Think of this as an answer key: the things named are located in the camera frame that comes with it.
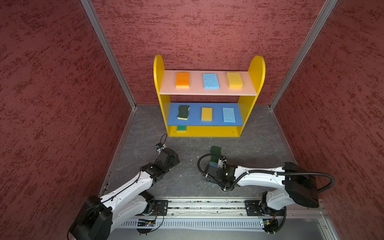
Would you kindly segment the blue sponge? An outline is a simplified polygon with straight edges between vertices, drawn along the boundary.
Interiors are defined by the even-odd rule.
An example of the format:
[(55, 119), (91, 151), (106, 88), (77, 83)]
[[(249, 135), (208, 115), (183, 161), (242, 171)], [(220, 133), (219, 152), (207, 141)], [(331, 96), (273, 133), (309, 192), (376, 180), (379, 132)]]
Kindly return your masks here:
[(236, 115), (234, 108), (224, 107), (223, 111), (223, 122), (224, 123), (236, 123)]
[(218, 163), (210, 162), (209, 165), (214, 167), (214, 168), (218, 168)]
[(220, 88), (217, 74), (203, 74), (205, 90), (218, 90)]

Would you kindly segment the dark green wavy sponge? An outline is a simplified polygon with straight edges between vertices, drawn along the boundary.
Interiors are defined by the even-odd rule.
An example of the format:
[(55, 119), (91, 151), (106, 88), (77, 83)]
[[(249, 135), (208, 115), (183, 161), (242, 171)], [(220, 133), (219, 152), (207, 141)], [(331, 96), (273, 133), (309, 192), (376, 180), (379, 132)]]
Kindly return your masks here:
[(189, 110), (190, 106), (188, 105), (179, 105), (178, 120), (188, 120), (189, 119)]
[(211, 147), (211, 159), (210, 159), (210, 163), (211, 164), (218, 164), (219, 163), (219, 159), (222, 157), (222, 148), (221, 147), (218, 147), (218, 146), (212, 146)]

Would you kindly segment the bright green yellow sponge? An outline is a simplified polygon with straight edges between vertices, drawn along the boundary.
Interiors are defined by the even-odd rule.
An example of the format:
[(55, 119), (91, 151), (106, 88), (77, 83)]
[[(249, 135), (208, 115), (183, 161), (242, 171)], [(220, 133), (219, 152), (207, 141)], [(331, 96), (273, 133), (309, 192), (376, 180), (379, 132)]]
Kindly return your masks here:
[(177, 132), (186, 132), (187, 126), (177, 126)]

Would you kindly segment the yellow sponge front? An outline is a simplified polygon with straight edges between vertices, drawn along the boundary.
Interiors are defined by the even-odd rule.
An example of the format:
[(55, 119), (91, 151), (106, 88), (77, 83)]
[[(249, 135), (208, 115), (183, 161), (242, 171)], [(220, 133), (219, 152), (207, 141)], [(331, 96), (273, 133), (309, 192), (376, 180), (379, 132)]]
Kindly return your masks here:
[(211, 122), (213, 120), (213, 108), (202, 107), (201, 121)]

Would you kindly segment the orange sponge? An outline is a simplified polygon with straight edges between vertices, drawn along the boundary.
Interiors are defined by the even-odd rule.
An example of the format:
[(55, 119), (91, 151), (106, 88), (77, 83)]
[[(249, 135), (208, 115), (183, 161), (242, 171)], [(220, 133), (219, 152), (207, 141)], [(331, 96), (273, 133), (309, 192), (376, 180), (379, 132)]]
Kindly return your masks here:
[(189, 74), (189, 72), (177, 72), (176, 88), (177, 89), (189, 89), (190, 88), (190, 74)]

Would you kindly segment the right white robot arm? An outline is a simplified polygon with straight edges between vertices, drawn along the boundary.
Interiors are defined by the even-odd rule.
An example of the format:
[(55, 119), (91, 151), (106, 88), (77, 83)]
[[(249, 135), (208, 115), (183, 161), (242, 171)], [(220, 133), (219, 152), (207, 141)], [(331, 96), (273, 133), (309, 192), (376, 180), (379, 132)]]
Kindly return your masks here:
[(313, 209), (320, 205), (316, 178), (294, 163), (286, 162), (283, 167), (269, 169), (208, 164), (199, 171), (224, 192), (232, 191), (236, 186), (272, 188), (262, 194), (257, 207), (265, 216), (272, 216), (293, 204)]

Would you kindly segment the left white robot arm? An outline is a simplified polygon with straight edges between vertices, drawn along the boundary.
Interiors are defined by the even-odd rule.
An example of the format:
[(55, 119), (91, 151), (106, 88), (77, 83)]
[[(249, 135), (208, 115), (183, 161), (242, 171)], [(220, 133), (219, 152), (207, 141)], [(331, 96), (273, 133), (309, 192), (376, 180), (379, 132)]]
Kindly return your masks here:
[(139, 173), (118, 189), (101, 197), (89, 197), (67, 234), (76, 240), (106, 240), (125, 220), (151, 214), (155, 197), (147, 190), (179, 163), (174, 150), (162, 149), (154, 163), (140, 167)]

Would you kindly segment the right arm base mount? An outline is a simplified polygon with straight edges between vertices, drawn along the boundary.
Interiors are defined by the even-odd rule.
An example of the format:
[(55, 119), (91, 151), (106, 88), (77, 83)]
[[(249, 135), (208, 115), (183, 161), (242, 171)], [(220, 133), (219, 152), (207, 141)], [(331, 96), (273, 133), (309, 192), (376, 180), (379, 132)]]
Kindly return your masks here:
[(286, 213), (285, 208), (281, 210), (263, 207), (260, 200), (245, 200), (245, 210), (248, 217), (283, 217)]

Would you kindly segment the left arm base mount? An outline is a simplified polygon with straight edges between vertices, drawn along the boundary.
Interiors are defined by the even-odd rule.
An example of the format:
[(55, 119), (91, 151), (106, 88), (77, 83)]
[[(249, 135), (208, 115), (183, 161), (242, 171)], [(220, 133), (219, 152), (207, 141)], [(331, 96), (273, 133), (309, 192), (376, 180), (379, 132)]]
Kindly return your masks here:
[(166, 216), (168, 212), (168, 200), (153, 200), (147, 204), (145, 211), (142, 213), (144, 216)]

